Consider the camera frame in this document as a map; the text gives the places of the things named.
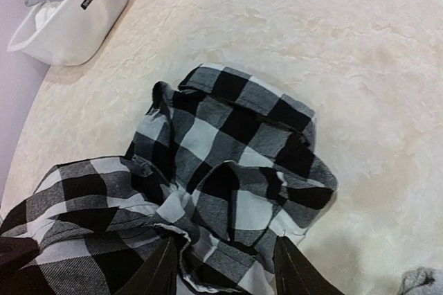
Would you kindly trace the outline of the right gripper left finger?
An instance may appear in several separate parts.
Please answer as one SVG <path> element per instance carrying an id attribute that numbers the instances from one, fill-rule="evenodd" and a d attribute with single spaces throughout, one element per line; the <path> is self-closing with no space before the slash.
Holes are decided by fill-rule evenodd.
<path id="1" fill-rule="evenodd" d="M 175 238 L 162 239 L 149 258 L 134 267 L 123 263 L 125 282 L 114 294 L 176 294 L 178 250 Z"/>

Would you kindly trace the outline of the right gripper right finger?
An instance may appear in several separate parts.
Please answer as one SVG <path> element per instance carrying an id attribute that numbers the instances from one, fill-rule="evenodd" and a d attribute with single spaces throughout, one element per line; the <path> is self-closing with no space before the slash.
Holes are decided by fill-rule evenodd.
<path id="1" fill-rule="evenodd" d="M 278 295 L 343 295 L 286 236 L 276 238 L 273 262 Z"/>

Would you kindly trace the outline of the black white plaid shirt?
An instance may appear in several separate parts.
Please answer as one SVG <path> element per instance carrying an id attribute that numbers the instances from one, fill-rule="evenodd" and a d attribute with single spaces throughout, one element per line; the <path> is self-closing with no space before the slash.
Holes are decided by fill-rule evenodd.
<path id="1" fill-rule="evenodd" d="M 157 82 L 127 153 L 53 166 L 1 224 L 2 294 L 114 294 L 162 239 L 192 294 L 273 294 L 277 237 L 303 237 L 336 192 L 314 112 L 247 73 Z"/>

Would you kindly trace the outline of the white cloth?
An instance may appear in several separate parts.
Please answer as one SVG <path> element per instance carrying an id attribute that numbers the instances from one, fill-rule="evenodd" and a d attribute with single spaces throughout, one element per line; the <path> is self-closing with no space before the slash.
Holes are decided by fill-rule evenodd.
<path id="1" fill-rule="evenodd" d="M 37 9 L 35 13 L 35 28 L 39 30 L 42 26 L 51 18 L 55 13 L 58 6 L 61 4 L 60 1 L 47 1 L 41 4 L 37 4 L 35 7 Z"/>

